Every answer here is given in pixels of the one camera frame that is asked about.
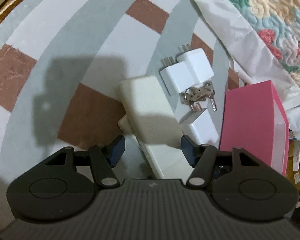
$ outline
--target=white power strip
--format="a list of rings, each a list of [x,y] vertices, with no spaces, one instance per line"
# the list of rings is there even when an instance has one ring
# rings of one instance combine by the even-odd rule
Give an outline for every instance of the white power strip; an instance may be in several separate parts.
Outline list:
[[[120,84],[133,132],[158,179],[188,179],[193,168],[181,151],[182,130],[155,76]]]

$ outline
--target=brown square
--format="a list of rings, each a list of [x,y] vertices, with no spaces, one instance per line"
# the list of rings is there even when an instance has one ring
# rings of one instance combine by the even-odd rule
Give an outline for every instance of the brown square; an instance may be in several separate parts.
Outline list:
[[[126,13],[159,34],[169,17],[167,12],[149,0],[135,0]]]
[[[112,142],[122,131],[122,103],[79,84],[59,130],[58,138],[82,149]]]
[[[228,89],[232,90],[238,87],[239,87],[239,76],[232,68],[229,68]]]
[[[195,34],[192,35],[191,48],[192,49],[202,48],[207,55],[210,65],[212,66],[213,50]]]
[[[0,105],[9,112],[36,64],[36,60],[9,45],[0,50]]]

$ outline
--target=floral quilt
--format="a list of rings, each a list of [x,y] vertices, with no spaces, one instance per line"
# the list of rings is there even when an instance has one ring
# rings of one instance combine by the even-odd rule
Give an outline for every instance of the floral quilt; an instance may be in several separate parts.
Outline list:
[[[229,0],[300,87],[300,0]]]

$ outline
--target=white power adapter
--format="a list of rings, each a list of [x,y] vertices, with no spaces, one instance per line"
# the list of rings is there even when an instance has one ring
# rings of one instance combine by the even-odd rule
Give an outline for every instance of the white power adapter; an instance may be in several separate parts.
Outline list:
[[[175,63],[172,57],[165,58],[164,63],[167,67],[160,71],[171,96],[179,94],[189,87],[199,85],[214,75],[202,48],[188,50],[189,45],[182,47],[185,52],[177,57],[178,63]]]
[[[214,145],[219,139],[218,132],[207,109],[204,109],[202,112],[192,113],[180,126],[183,133],[188,135],[198,145]]]

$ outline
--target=white fabric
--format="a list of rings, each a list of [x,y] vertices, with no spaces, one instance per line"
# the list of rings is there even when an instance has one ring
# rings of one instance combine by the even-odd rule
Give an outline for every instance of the white fabric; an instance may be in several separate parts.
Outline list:
[[[272,80],[300,139],[300,88],[229,0],[194,0],[204,19],[252,83]]]

